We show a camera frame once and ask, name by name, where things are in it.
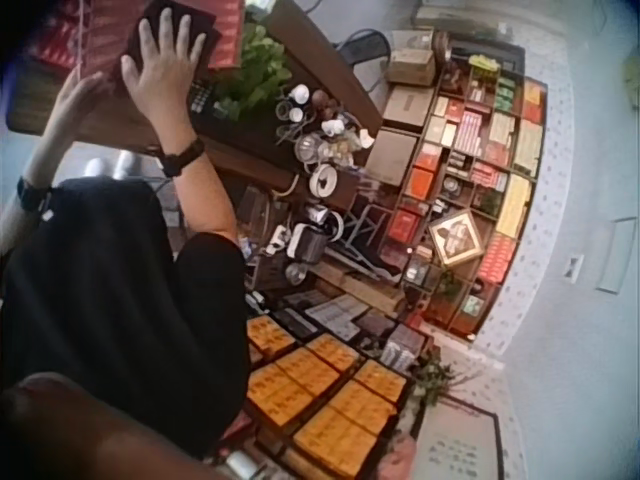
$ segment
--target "orange box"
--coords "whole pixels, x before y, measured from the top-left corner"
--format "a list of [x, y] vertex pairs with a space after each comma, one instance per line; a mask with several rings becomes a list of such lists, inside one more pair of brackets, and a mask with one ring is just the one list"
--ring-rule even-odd
[[415, 166], [435, 172], [438, 169], [441, 154], [442, 147], [432, 143], [425, 143], [418, 154]]
[[405, 193], [418, 200], [426, 200], [431, 182], [433, 182], [433, 173], [414, 168], [409, 176]]

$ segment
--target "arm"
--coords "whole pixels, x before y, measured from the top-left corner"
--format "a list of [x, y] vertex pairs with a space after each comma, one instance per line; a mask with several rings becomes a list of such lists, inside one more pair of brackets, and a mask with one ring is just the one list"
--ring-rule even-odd
[[[174, 45], [171, 10], [165, 9], [156, 44], [149, 22], [142, 20], [139, 27], [142, 72], [137, 71], [131, 57], [122, 57], [124, 83], [167, 155], [182, 153], [196, 139], [186, 99], [205, 37], [200, 35], [189, 51], [190, 24], [191, 17], [182, 17]], [[231, 201], [206, 154], [183, 169], [175, 178], [175, 186], [192, 230], [214, 233], [238, 243]]]
[[[101, 73], [83, 80], [74, 69], [65, 81], [47, 122], [42, 139], [22, 173], [29, 185], [51, 187], [60, 162], [73, 144], [82, 120], [92, 110], [97, 97], [110, 88]], [[0, 256], [22, 242], [38, 225], [39, 212], [26, 212], [14, 193], [0, 219]]]

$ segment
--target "hand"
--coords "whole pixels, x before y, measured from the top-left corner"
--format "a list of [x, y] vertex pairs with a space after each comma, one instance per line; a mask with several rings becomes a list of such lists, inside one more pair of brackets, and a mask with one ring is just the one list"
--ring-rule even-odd
[[80, 80], [80, 69], [74, 68], [58, 93], [43, 139], [56, 151], [66, 152], [73, 144], [82, 121], [93, 110], [99, 97], [111, 88], [102, 72]]
[[174, 45], [171, 9], [160, 15], [158, 44], [151, 33], [149, 21], [140, 22], [140, 51], [142, 74], [138, 73], [131, 57], [122, 57], [122, 79], [138, 110], [147, 117], [161, 141], [165, 133], [176, 126], [190, 128], [187, 94], [202, 53], [205, 35], [201, 34], [189, 51], [191, 17], [180, 20]]

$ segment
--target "black sleeve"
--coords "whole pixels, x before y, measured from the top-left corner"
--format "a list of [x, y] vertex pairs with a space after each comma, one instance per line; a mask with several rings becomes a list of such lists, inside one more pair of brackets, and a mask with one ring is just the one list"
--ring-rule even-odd
[[244, 400], [250, 362], [240, 249], [219, 235], [199, 233], [183, 247], [176, 269], [185, 320], [225, 384], [243, 386]]

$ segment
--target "green plant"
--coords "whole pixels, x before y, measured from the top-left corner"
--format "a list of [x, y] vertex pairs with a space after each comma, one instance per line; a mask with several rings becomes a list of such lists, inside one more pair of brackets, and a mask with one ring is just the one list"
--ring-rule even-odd
[[435, 405], [440, 395], [447, 393], [451, 387], [455, 374], [451, 365], [440, 363], [439, 353], [430, 350], [422, 357], [420, 367], [413, 377], [417, 385], [425, 389], [424, 399], [427, 405]]
[[238, 120], [258, 105], [273, 101], [291, 78], [285, 64], [284, 46], [267, 37], [262, 25], [245, 24], [240, 68], [215, 79], [218, 110]]

